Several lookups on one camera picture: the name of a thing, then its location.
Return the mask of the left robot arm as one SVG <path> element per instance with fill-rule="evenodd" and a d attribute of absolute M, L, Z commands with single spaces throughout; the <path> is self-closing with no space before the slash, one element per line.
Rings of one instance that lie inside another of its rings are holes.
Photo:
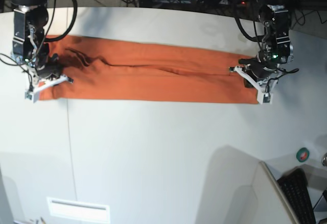
<path fill-rule="evenodd" d="M 231 67 L 244 80 L 247 88 L 257 90 L 259 104 L 270 104 L 272 90 L 278 81 L 288 75 L 299 72 L 298 68 L 286 70 L 282 65 L 293 61 L 293 45 L 289 37 L 291 14 L 289 7 L 293 0 L 233 0 L 233 17 L 242 35 L 259 46 L 258 54 L 253 58 L 239 59 L 238 65 Z M 249 3 L 252 20 L 258 20 L 264 27 L 263 35 L 251 37 L 243 28 L 238 16 L 238 5 Z"/>

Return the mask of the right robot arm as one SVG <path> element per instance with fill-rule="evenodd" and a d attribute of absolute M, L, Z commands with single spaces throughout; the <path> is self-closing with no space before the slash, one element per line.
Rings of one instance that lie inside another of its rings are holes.
<path fill-rule="evenodd" d="M 11 0 L 14 7 L 14 36 L 11 66 L 18 66 L 27 74 L 25 98 L 32 102 L 40 99 L 42 91 L 73 79 L 63 73 L 57 54 L 50 54 L 50 43 L 65 38 L 74 26 L 77 17 L 77 0 L 73 3 L 73 16 L 68 28 L 58 37 L 48 37 L 45 25 L 52 25 L 54 16 L 49 16 L 49 0 Z"/>

